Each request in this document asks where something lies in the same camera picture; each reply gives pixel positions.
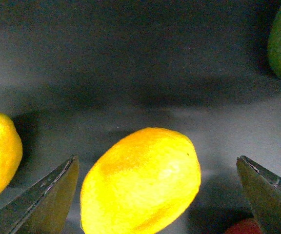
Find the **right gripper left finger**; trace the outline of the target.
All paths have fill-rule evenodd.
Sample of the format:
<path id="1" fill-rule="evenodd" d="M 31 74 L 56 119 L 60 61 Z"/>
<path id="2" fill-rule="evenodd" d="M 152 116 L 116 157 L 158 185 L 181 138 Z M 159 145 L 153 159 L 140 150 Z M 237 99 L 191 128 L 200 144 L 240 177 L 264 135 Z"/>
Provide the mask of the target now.
<path id="1" fill-rule="evenodd" d="M 79 158 L 69 157 L 0 209 L 0 234 L 59 234 L 79 177 Z"/>

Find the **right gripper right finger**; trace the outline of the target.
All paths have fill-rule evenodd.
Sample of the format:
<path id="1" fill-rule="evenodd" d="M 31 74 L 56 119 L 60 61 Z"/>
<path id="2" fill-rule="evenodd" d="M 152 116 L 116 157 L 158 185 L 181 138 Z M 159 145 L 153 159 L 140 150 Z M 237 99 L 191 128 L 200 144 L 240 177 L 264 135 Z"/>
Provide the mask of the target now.
<path id="1" fill-rule="evenodd" d="M 240 156 L 236 166 L 262 233 L 281 234 L 281 177 L 246 156 Z"/>

